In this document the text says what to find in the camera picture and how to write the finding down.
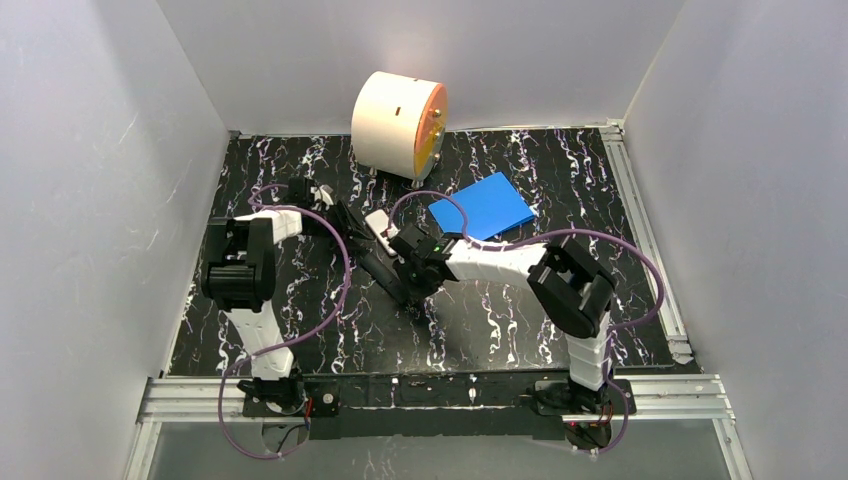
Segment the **white remote control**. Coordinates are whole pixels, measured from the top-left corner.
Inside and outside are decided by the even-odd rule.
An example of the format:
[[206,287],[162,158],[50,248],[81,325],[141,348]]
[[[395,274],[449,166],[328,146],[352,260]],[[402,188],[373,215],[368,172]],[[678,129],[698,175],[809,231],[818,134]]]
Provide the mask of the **white remote control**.
[[388,213],[382,209],[375,210],[365,216],[365,223],[388,256],[396,257],[397,252],[391,248],[390,240],[397,234],[398,229],[389,225]]

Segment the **black remote control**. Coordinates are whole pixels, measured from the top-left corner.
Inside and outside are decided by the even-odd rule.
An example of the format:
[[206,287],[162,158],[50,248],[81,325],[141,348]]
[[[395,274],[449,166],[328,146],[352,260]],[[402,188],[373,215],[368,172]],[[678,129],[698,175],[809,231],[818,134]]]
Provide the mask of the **black remote control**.
[[363,250],[357,254],[357,261],[396,303],[405,305],[408,302],[408,290],[395,272],[387,267],[377,254],[371,250]]

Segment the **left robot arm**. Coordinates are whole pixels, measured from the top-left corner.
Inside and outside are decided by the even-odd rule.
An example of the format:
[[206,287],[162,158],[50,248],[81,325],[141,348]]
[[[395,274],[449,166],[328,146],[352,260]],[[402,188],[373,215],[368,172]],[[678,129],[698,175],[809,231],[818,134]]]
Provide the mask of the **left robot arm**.
[[[335,199],[331,187],[307,177],[295,176],[285,184],[262,187],[249,202],[259,210],[209,221],[201,291],[236,327],[251,361],[252,376],[270,382],[289,380],[296,366],[291,347],[317,335],[339,316],[352,283],[354,242],[372,240],[374,235],[367,231],[361,215]],[[285,341],[272,306],[277,245],[300,235],[322,234],[336,241],[340,249],[344,274],[339,298],[320,324]]]

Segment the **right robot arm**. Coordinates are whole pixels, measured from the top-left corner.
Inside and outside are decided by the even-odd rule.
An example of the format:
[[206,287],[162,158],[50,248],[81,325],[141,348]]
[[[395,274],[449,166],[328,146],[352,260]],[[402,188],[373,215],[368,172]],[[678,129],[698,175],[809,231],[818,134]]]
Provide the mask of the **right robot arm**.
[[567,342],[568,400],[591,407],[607,397],[611,366],[606,358],[616,280],[576,240],[565,235],[517,247],[478,247],[457,235],[433,237],[413,225],[391,236],[393,268],[414,299],[446,282],[485,281],[533,293]]

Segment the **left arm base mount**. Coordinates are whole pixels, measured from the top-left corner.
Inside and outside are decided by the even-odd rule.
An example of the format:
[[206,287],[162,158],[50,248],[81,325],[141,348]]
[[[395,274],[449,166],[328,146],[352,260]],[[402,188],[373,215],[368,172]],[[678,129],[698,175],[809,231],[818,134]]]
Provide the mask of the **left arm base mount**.
[[236,387],[245,394],[245,417],[335,417],[341,392],[335,382],[285,378],[277,381],[240,380]]

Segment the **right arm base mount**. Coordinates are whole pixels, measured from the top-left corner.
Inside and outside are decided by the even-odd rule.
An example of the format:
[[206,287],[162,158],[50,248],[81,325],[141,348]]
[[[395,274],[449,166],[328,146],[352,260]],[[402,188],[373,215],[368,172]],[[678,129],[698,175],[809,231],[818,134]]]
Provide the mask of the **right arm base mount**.
[[602,415],[635,414],[637,406],[631,383],[611,380],[598,390],[591,390],[571,379],[540,380],[530,390],[541,415]]

